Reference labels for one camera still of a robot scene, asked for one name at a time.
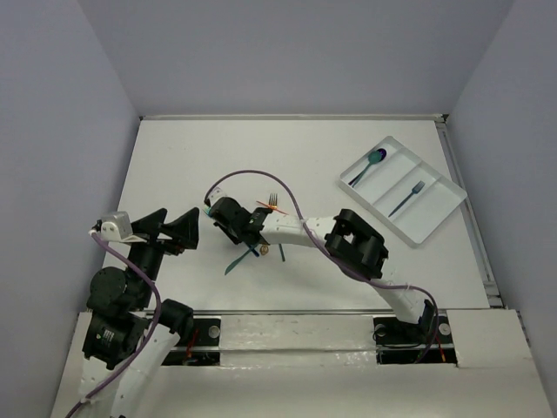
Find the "orange chopstick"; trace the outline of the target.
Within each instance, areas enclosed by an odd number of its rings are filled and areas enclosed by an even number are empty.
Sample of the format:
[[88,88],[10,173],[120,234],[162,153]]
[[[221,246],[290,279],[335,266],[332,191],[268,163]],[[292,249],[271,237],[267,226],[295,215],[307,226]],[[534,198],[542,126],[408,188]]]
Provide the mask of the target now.
[[281,213],[281,214],[284,214],[284,215],[288,215],[287,212],[284,212],[284,211],[278,209],[276,206],[269,205],[269,204],[267,204],[267,203],[265,203],[265,202],[262,202],[262,201],[259,201],[259,200],[256,200],[256,203],[257,203],[258,205],[260,205],[260,206],[263,206],[263,207],[265,207],[265,208],[271,209],[271,210],[273,210],[274,212],[278,212],[278,213]]

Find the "teal plastic knife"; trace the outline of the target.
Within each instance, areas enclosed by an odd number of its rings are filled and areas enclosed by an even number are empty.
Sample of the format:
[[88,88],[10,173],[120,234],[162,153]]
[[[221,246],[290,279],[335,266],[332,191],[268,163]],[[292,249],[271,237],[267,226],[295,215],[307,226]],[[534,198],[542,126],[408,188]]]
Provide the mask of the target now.
[[243,253],[241,256],[237,257],[235,260],[233,260],[225,269],[225,275],[229,274],[234,268],[238,266],[239,263],[241,263],[244,260],[245,257],[250,255],[251,253],[252,253],[251,251],[247,251]]

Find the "teal plastic spoon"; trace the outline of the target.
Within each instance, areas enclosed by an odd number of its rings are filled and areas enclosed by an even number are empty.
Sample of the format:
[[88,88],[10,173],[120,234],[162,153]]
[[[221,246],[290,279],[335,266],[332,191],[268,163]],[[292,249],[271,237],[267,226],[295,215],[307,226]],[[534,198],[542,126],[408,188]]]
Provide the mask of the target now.
[[363,177],[363,175],[368,171],[368,169],[372,166],[372,165],[376,165],[379,162],[381,162],[383,159],[381,159],[380,154],[377,151],[371,152],[368,156],[367,156],[367,163],[366,166],[360,171],[360,173],[358,175],[356,175],[349,183],[348,185],[350,186],[354,186],[356,185],[360,179]]

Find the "blue-grey plastic fork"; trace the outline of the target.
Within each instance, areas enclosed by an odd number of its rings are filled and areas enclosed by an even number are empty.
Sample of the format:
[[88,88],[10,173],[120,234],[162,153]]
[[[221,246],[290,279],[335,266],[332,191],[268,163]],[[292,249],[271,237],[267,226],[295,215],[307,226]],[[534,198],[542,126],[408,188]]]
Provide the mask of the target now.
[[423,180],[420,180],[409,192],[409,194],[404,197],[389,213],[388,217],[392,217],[396,212],[398,212],[413,196],[418,195],[421,190],[424,188],[426,183]]

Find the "iridescent blue fork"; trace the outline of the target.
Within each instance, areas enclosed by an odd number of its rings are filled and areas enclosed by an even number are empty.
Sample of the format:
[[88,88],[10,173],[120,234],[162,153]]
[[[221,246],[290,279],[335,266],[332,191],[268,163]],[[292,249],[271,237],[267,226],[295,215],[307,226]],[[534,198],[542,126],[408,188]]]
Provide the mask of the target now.
[[257,250],[257,246],[250,246],[249,247],[250,253],[253,254],[255,257],[259,257],[260,254]]

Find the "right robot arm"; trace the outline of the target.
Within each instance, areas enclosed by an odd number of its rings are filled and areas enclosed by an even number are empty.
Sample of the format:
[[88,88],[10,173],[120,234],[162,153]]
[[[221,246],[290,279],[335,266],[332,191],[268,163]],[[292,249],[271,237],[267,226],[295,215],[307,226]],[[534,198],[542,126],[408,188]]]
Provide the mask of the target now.
[[382,273],[389,255],[385,239],[354,211],[301,219],[267,207],[250,212],[231,197],[208,198],[205,203],[214,225],[234,244],[316,248],[343,274],[373,287],[408,340],[432,339],[438,322],[433,298],[422,288]]

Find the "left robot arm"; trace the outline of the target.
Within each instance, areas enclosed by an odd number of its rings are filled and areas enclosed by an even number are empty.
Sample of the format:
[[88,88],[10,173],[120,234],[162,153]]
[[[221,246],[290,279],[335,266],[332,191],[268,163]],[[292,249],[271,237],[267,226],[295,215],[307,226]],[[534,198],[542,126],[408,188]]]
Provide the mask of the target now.
[[131,221],[112,212],[89,231],[125,267],[104,267],[91,279],[80,399],[70,417],[132,417],[170,351],[198,337],[193,309],[163,300],[155,280],[164,256],[197,248],[199,209],[172,222],[166,215],[161,208]]

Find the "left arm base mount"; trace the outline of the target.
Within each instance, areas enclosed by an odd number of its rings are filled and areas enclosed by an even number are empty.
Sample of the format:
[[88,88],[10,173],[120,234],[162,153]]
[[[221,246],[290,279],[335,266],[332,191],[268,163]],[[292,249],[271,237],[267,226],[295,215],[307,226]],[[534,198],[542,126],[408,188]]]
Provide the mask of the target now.
[[165,357],[170,367],[212,367],[220,364],[221,318],[199,316],[189,340],[180,341]]

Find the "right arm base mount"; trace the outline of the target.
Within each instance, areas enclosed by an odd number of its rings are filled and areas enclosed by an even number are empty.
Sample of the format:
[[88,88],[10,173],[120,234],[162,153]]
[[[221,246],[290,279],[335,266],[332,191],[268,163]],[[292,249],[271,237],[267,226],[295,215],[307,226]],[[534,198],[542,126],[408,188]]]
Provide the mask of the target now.
[[[424,336],[420,330],[399,322],[394,316],[375,317],[372,338],[380,365],[413,364],[431,340],[430,336]],[[456,365],[457,362],[452,329],[447,316],[442,314],[436,340],[419,363]]]

